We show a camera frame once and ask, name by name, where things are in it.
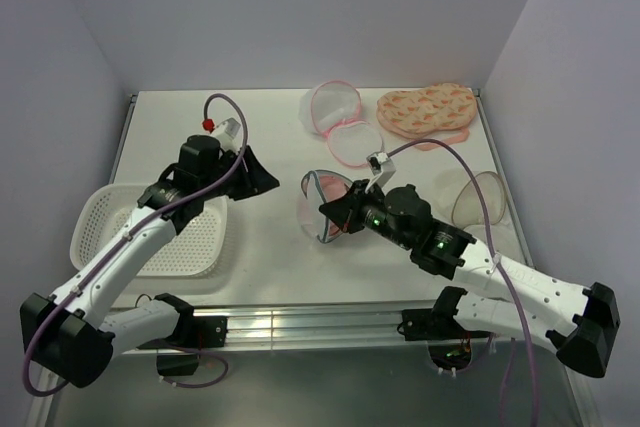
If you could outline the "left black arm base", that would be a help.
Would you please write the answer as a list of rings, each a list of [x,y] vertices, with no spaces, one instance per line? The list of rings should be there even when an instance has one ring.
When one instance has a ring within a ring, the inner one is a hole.
[[[195,316],[186,334],[179,339],[156,339],[138,347],[140,351],[156,351],[156,370],[163,381],[183,388],[192,384],[184,378],[193,376],[199,367],[213,367],[219,374],[205,384],[221,382],[229,373],[229,363],[215,349],[225,346],[228,318],[223,315]]]

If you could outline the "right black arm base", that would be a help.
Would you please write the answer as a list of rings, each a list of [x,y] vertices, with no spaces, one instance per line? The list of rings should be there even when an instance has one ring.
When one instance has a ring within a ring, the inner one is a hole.
[[[402,310],[396,332],[406,342],[434,341],[435,346],[428,346],[430,360],[437,368],[452,372],[470,366],[472,341],[486,339],[489,334],[465,330],[453,320],[450,313],[447,306]]]

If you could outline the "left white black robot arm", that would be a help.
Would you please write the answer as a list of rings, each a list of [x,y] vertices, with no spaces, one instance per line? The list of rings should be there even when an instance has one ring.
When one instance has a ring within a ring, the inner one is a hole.
[[[171,294],[113,315],[124,288],[148,261],[180,235],[207,201],[248,199],[279,187],[251,148],[226,149],[220,140],[194,135],[181,146],[177,162],[148,186],[128,223],[75,277],[43,297],[31,294],[20,307],[24,344],[23,385],[36,362],[65,384],[93,383],[110,361],[152,341],[183,348],[195,333],[194,308]]]

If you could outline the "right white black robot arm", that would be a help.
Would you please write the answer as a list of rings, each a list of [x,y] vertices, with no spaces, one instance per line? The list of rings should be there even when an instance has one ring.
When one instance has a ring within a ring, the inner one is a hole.
[[[591,378],[606,374],[620,315],[611,288],[567,283],[492,252],[435,219],[414,186],[382,192],[355,182],[319,208],[341,231],[369,229],[405,249],[422,271],[448,280],[435,304],[402,313],[408,341],[478,337],[529,338],[566,367]]]

